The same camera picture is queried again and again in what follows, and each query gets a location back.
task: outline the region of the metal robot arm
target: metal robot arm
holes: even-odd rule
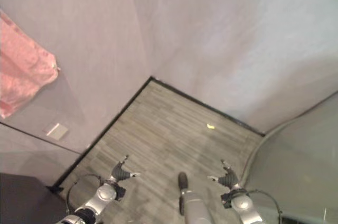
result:
[[[208,178],[230,189],[229,193],[221,195],[224,208],[232,208],[243,224],[265,224],[247,191],[239,184],[235,172],[226,161],[221,160],[221,162],[227,172],[226,175],[220,178],[216,176],[208,176]]]
[[[126,189],[118,185],[118,182],[128,178],[139,176],[139,173],[129,173],[122,169],[122,165],[128,159],[126,155],[112,170],[111,176],[101,184],[95,195],[86,203],[67,215],[56,224],[96,224],[99,222],[104,209],[113,200],[120,200],[125,195]]]

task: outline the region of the floor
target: floor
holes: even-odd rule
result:
[[[239,223],[220,202],[226,188],[206,176],[223,175],[221,158],[241,174],[261,139],[224,116],[151,81],[67,177],[61,194],[65,196],[79,175],[96,173],[107,177],[111,168],[129,154],[125,169],[142,175],[120,183],[127,189],[126,195],[106,209],[105,223],[184,223],[178,212],[180,171],[188,174],[190,188],[204,198],[216,223]],[[96,186],[93,178],[84,178],[72,190],[71,204],[81,205],[94,194]]]

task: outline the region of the white wall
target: white wall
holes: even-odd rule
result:
[[[338,89],[336,0],[134,0],[152,73],[261,130]]]
[[[324,216],[338,223],[337,121],[338,94],[275,132],[257,152],[246,188],[269,192],[283,214],[317,220],[304,223]]]
[[[133,0],[0,0],[2,9],[55,54],[61,72],[3,122],[36,136],[60,123],[57,144],[79,153],[150,76]]]
[[[0,172],[35,176],[46,185],[65,172],[79,154],[0,125]]]

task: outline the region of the small yellow item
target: small yellow item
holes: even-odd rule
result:
[[[206,124],[207,128],[214,130],[215,127],[213,125]]]

